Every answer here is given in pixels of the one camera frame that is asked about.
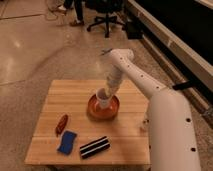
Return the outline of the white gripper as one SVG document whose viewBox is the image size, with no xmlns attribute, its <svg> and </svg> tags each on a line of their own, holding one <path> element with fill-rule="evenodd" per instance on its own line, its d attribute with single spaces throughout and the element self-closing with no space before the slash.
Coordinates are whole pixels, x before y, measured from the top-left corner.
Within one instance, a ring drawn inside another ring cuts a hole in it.
<svg viewBox="0 0 213 171">
<path fill-rule="evenodd" d="M 117 92 L 123 80 L 123 73 L 119 69 L 113 69 L 107 76 L 107 85 L 104 86 L 105 95 L 112 97 L 112 92 Z"/>
</svg>

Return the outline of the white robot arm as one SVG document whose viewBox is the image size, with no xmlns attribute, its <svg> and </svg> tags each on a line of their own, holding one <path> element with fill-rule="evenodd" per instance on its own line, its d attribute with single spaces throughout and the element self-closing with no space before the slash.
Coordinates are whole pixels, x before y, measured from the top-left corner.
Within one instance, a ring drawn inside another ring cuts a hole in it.
<svg viewBox="0 0 213 171">
<path fill-rule="evenodd" d="M 131 49 L 112 49 L 107 55 L 113 65 L 107 78 L 107 94 L 114 95 L 118 91 L 125 74 L 148 99 L 146 115 L 151 171 L 201 171 L 187 98 L 133 64 Z"/>
</svg>

